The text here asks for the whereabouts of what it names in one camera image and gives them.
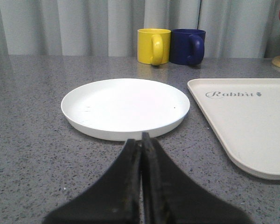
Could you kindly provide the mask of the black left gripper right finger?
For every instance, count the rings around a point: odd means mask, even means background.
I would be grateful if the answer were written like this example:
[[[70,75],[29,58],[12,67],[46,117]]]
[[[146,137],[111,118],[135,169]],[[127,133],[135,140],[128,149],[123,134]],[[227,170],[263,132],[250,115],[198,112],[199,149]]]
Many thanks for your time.
[[[142,134],[142,186],[149,224],[250,224],[242,210],[188,177],[155,138]]]

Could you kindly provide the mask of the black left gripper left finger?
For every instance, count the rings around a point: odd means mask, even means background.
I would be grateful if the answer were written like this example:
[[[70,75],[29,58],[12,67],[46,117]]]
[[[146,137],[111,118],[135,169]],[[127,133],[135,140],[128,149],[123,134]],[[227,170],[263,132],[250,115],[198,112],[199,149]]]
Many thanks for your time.
[[[126,141],[104,175],[84,193],[52,211],[45,224],[138,224],[141,149]]]

